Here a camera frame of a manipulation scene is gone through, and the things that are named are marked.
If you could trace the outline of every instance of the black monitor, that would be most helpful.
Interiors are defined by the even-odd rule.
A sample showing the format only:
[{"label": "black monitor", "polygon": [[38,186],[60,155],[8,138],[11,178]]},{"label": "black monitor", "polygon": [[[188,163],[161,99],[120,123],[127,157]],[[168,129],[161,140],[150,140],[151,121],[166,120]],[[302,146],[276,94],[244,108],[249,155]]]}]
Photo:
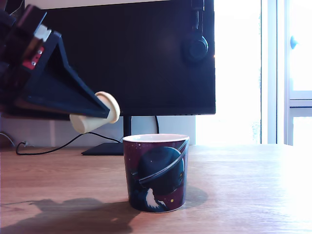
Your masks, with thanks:
[{"label": "black monitor", "polygon": [[[183,56],[194,27],[191,0],[166,0],[48,9],[43,24],[62,33],[70,65],[94,91],[118,101],[124,135],[131,116],[215,113],[215,15],[205,0],[203,36],[208,53],[199,62]],[[102,144],[87,155],[122,154]]]}]

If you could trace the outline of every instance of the monitor stand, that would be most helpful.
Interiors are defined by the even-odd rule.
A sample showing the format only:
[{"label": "monitor stand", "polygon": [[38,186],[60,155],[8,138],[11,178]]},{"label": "monitor stand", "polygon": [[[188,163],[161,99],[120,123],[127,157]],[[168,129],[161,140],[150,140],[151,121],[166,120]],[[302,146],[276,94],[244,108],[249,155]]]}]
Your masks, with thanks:
[{"label": "monitor stand", "polygon": [[[123,117],[123,136],[131,136],[131,120],[132,116]],[[96,147],[93,147],[87,151],[82,152],[82,155],[123,155],[122,143],[103,143]]]}]

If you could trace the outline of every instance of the window handle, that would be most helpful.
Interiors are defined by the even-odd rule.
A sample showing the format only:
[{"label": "window handle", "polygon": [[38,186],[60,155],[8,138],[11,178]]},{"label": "window handle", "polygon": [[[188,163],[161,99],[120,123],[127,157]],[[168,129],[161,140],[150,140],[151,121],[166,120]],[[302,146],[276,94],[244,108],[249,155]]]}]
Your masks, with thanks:
[{"label": "window handle", "polygon": [[294,49],[298,42],[294,39],[294,36],[291,36],[291,48]]}]

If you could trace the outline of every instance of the red component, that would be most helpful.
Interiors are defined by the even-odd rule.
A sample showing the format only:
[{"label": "red component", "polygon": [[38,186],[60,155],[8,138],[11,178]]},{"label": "red component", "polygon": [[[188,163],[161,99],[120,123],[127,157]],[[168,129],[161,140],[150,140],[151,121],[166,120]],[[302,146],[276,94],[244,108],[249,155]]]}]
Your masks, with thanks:
[{"label": "red component", "polygon": [[44,51],[44,48],[41,47],[38,52],[35,54],[35,56],[32,57],[31,60],[25,59],[23,62],[23,66],[29,68],[30,70],[34,70],[36,65],[38,64],[38,61]]}]

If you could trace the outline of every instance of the space print mug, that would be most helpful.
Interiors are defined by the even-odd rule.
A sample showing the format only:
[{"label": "space print mug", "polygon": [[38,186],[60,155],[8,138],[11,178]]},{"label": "space print mug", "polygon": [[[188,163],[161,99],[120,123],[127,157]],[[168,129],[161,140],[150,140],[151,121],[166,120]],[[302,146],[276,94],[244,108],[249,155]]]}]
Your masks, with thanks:
[{"label": "space print mug", "polygon": [[185,202],[189,137],[146,134],[123,139],[131,206],[139,211],[174,211]]}]

